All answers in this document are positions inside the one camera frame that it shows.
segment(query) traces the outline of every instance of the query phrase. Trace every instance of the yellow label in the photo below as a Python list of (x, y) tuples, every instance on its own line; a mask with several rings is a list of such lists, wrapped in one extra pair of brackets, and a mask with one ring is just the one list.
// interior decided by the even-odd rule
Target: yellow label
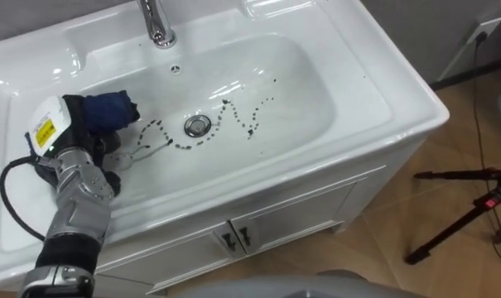
[(38, 143), (38, 146), (42, 148), (44, 144), (50, 139), (51, 136), (55, 133), (55, 126), (53, 125), (53, 122), (51, 119), (47, 119), (44, 122), (44, 125), (42, 125), (41, 128), (39, 128), (38, 132), (36, 133), (36, 142)]

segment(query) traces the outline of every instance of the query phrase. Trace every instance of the sink basin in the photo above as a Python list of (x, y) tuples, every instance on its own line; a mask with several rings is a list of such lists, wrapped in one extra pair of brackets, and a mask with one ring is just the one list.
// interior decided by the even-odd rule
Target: sink basin
[[(122, 148), (105, 160), (125, 186), (116, 209), (278, 158), (320, 137), (337, 114), (307, 55), (280, 36), (235, 41), (81, 93), (120, 89), (142, 118), (119, 132)], [(210, 119), (209, 133), (185, 134), (192, 115)]]
[[(135, 2), (0, 42), (0, 171), (28, 154), (26, 124), (46, 97), (127, 90), (142, 117), (104, 161), (122, 178), (111, 243), (448, 118), (360, 2), (201, 3), (167, 1), (178, 36), (170, 50), (152, 45)], [(184, 126), (198, 115), (211, 129), (192, 137)], [(45, 233), (54, 190), (22, 166), (7, 192)], [(24, 272), (39, 250), (0, 202), (0, 272)]]

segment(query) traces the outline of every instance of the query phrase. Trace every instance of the black cable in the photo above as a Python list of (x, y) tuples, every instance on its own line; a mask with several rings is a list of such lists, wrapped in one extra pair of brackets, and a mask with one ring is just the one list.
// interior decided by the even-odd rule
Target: black cable
[[(479, 48), (482, 42), (487, 38), (487, 34), (485, 32), (480, 33), (476, 39), (475, 39), (475, 53), (474, 53), (474, 58), (473, 58), (473, 114), (475, 117), (475, 126), (476, 126), (476, 132), (477, 132), (477, 138), (478, 138), (478, 143), (479, 143), (479, 157), (480, 157), (480, 165), (482, 166), (482, 170), (485, 170), (485, 158), (484, 158), (484, 145), (482, 143), (482, 132), (480, 130), (480, 122), (479, 122), (479, 115), (478, 115), (478, 54), (479, 54)], [(485, 187), (490, 192), (489, 188), (489, 182), (485, 181)], [(495, 221), (497, 222), (497, 225), (500, 227), (500, 219), (499, 219), (499, 214), (497, 213), (496, 209), (493, 209), (493, 214), (495, 217)], [(497, 249), (497, 246), (495, 243), (493, 244), (493, 249), (497, 256), (501, 260), (501, 254), (499, 250)]]
[(14, 161), (9, 162), (7, 166), (3, 168), (2, 174), (0, 175), (0, 195), (2, 196), (2, 202), (7, 211), (9, 211), (9, 214), (12, 216), (12, 219), (14, 219), (17, 224), (19, 224), (26, 232), (34, 236), (35, 238), (44, 241), (44, 236), (34, 229), (32, 229), (30, 226), (25, 223), (20, 216), (18, 216), (17, 211), (12, 207), (11, 202), (9, 202), (9, 198), (7, 197), (7, 192), (5, 191), (5, 180), (7, 178), (7, 174), (9, 171), (17, 166), (21, 166), (24, 164), (31, 164), (33, 162), (36, 162), (36, 158), (34, 156), (26, 156), (22, 158), (18, 158)]

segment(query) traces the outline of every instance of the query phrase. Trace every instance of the metal drain cover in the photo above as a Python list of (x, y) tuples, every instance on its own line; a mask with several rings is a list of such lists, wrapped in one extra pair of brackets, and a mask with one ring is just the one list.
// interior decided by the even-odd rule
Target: metal drain cover
[(211, 129), (211, 121), (205, 115), (189, 117), (184, 123), (184, 132), (190, 137), (202, 137)]

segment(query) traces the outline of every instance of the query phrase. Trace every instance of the wooden floor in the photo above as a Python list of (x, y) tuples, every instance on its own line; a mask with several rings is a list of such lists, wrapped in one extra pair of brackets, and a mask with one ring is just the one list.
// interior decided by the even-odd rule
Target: wooden floor
[[(418, 171), (479, 169), (472, 86), (466, 82), (437, 92), (450, 110), (449, 122), (429, 137), (347, 231), (302, 238), (174, 286), (169, 294), (209, 281), (349, 269), (370, 281), (430, 297), (501, 298), (501, 261), (489, 241), (493, 228), (487, 216), (447, 240), (424, 262), (412, 267), (402, 261), (410, 248), (471, 209), (472, 199), (485, 189), (482, 183), (412, 179)], [(486, 165), (499, 168), (500, 94), (501, 71), (479, 79)]]

